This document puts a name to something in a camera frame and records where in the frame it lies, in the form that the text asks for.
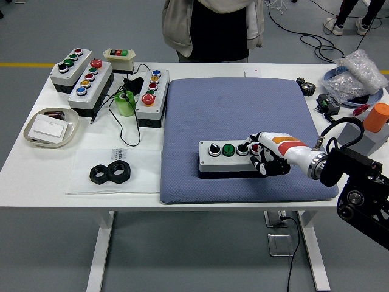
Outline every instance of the orange cylinder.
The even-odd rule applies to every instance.
[[[389,105],[386,103],[377,103],[363,122],[367,131],[377,133],[383,125],[389,120]]]

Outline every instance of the hex nut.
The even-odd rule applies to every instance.
[[[122,173],[116,175],[115,172],[123,170]],[[121,184],[129,180],[131,176],[131,167],[129,164],[122,160],[116,160],[108,165],[108,179],[116,184]]]
[[[103,184],[109,180],[108,178],[108,168],[105,165],[99,164],[91,168],[89,178],[95,184]]]

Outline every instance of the white tray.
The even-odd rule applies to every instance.
[[[36,116],[38,114],[43,114],[46,111],[63,111],[65,113],[65,121],[68,122],[68,125],[66,128],[65,136],[64,136],[63,140],[59,143],[45,143],[45,142],[41,142],[41,141],[35,141],[35,140],[29,138],[29,132],[31,130],[32,124],[35,121]],[[23,131],[23,136],[28,142],[30,142],[34,146],[47,147],[47,148],[58,148],[58,147],[65,145],[73,138],[74,132],[78,126],[79,118],[80,117],[79,117],[78,113],[72,109],[69,109],[69,108],[45,108],[45,109],[38,111],[37,113],[35,113],[33,115],[33,117],[30,119],[29,123],[27,124],[27,126],[25,127],[25,129]]]

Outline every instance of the blue button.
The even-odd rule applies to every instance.
[[[153,76],[160,77],[160,70],[154,70]]]
[[[78,94],[79,96],[85,95],[85,94],[86,94],[86,88],[84,88],[84,87],[79,87],[79,88],[77,88],[77,94]]]

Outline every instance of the control box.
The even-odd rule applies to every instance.
[[[103,55],[111,63],[114,73],[133,73],[135,57],[133,50],[108,49]]]
[[[244,140],[200,141],[200,178],[257,178],[263,177],[250,157],[259,156],[258,143],[243,147]],[[264,155],[270,155],[266,149]]]
[[[136,116],[140,127],[160,128],[162,126],[168,85],[168,70],[147,72],[136,105]]]
[[[94,117],[114,81],[109,62],[93,59],[72,90],[68,102],[80,116]]]
[[[50,79],[58,92],[70,94],[81,74],[93,60],[93,52],[74,49],[61,63],[54,65]]]

